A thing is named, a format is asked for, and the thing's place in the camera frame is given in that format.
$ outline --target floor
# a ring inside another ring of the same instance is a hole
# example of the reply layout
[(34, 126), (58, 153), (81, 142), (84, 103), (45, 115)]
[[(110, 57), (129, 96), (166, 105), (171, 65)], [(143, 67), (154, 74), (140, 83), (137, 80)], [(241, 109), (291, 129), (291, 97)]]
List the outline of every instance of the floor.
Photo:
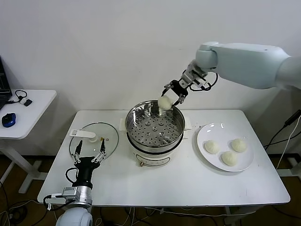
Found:
[[(34, 162), (34, 159), (28, 159), (30, 163)], [(278, 161), (277, 158), (273, 158), (272, 162), (276, 164)], [(42, 165), (40, 166), (40, 171), (48, 172), (53, 160), (47, 159), (43, 160)], [(5, 156), (0, 157), (0, 176), (4, 173), (6, 168), (9, 166), (10, 160)], [(280, 168), (288, 167), (289, 163), (284, 160), (280, 165)], [(42, 181), (34, 181), (29, 188), (26, 194), (19, 194), (18, 189), (25, 179), (26, 173), (20, 169), (18, 166), (14, 166), (12, 171), (10, 172), (8, 178), (4, 182), (4, 188), (8, 195), (9, 205), (12, 205), (15, 202), (36, 199), (40, 188), (43, 184)], [(300, 219), (286, 216), (277, 212), (273, 207), (266, 206), (259, 209), (256, 213), (249, 215), (237, 225), (240, 224), (243, 226), (301, 226), (301, 182), (298, 178), (282, 178), (283, 183), (285, 184), (290, 196), (291, 201), (285, 205), (278, 205), (277, 208), (282, 212), (285, 212), (290, 215), (294, 215), (299, 217)], [(30, 202), (26, 205), (28, 213), (26, 218), (19, 224), (18, 226), (31, 226), (36, 223), (41, 217), (45, 214), (46, 210), (43, 205), (36, 204), (34, 202)], [(0, 213), (6, 210), (6, 201), (2, 188), (0, 188)], [(181, 208), (171, 208), (173, 212), (183, 212), (183, 213), (193, 213), (193, 214), (210, 214), (210, 215), (218, 215), (224, 214), (224, 208), (222, 207), (214, 207), (214, 208), (193, 208), (192, 210), (183, 210)], [(63, 214), (62, 210), (56, 211), (57, 217)], [(114, 225), (114, 224), (123, 224), (125, 219), (127, 218), (127, 214), (124, 208), (99, 208), (93, 207), (92, 209), (93, 219), (96, 220), (100, 215), (102, 215), (103, 223), (106, 226)], [(138, 218), (146, 217), (145, 208), (135, 208), (135, 215)], [(159, 214), (158, 211), (151, 216), (145, 219), (145, 222), (138, 222), (136, 226), (162, 226), (162, 225), (175, 225), (175, 226), (223, 226), (224, 217), (215, 217), (214, 220), (212, 218), (204, 217), (201, 219), (191, 218), (191, 217), (179, 217), (174, 214), (164, 213)], [(37, 224), (38, 226), (54, 226), (55, 225), (55, 216), (53, 212), (48, 212), (45, 218)], [(130, 221), (128, 220), (125, 226), (129, 226)]]

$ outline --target laptop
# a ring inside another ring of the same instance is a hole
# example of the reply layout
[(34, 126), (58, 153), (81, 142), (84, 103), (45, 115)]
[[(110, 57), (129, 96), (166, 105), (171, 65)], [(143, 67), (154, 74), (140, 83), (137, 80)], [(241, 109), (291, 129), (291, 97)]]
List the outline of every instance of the laptop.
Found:
[(12, 93), (8, 84), (8, 79), (6, 77), (2, 60), (0, 57), (0, 109), (5, 105), (5, 103), (11, 98)]

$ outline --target white table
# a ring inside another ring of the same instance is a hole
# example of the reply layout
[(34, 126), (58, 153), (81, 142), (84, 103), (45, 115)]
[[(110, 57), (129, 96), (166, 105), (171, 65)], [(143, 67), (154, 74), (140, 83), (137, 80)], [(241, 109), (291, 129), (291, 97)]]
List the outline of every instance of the white table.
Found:
[[(120, 118), (128, 111), (77, 112), (63, 144), (39, 193), (43, 197), (71, 186), (65, 171), (73, 166), (69, 153), (71, 129), (92, 122), (107, 122), (117, 130)], [(244, 113), (239, 110), (182, 111), (192, 130), (175, 150), (171, 161), (162, 167), (139, 167), (124, 132), (119, 132), (115, 152), (94, 170), (92, 176), (94, 206), (185, 207), (185, 206), (250, 206), (238, 213), (256, 210), (260, 205), (287, 203), (290, 196), (264, 151)], [(200, 126), (211, 122), (235, 123), (254, 144), (254, 161), (243, 172), (231, 173), (208, 163), (196, 147)], [(55, 200), (52, 203), (64, 203)]]
[[(5, 128), (0, 125), (0, 151), (12, 160), (0, 181), (3, 183), (13, 168), (14, 163), (17, 164), (28, 173), (19, 189), (19, 193), (26, 193), (32, 180), (45, 180), (47, 173), (41, 173), (38, 171), (41, 161), (36, 161), (33, 165), (31, 165), (14, 148), (10, 147), (5, 139), (20, 140), (25, 138), (56, 96), (56, 91), (54, 90), (24, 90), (27, 92), (27, 98), (33, 101), (28, 107), (20, 103), (15, 103), (5, 105), (0, 110), (0, 119), (7, 113), (16, 114), (15, 125), (10, 128)], [(15, 90), (12, 90), (12, 92), (12, 99), (17, 100)]]

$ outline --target steamed bun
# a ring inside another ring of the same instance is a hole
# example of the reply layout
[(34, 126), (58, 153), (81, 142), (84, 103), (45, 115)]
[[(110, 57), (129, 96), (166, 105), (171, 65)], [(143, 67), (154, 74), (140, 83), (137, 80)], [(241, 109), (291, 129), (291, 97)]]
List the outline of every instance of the steamed bun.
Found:
[(173, 102), (168, 96), (159, 97), (159, 99), (158, 99), (159, 108), (162, 108), (163, 110), (168, 111), (171, 109), (172, 105), (173, 105)]
[(242, 139), (233, 140), (231, 146), (236, 152), (244, 152), (246, 150), (246, 143)]
[(228, 166), (235, 166), (237, 164), (237, 154), (234, 152), (224, 152), (222, 154), (223, 162)]
[(209, 140), (205, 143), (205, 149), (211, 154), (216, 154), (220, 151), (219, 145), (214, 140)]

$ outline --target white wall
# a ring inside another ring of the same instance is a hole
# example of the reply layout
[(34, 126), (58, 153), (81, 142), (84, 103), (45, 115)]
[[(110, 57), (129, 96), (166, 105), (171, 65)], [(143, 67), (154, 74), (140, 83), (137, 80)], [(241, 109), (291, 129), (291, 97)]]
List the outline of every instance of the white wall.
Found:
[[(77, 110), (157, 98), (206, 41), (299, 55), (300, 7), (297, 0), (0, 0), (0, 55), (11, 86), (58, 92), (29, 137), (13, 144), (22, 154), (56, 154)], [(242, 109), (266, 143), (299, 99), (220, 79), (181, 108)]]

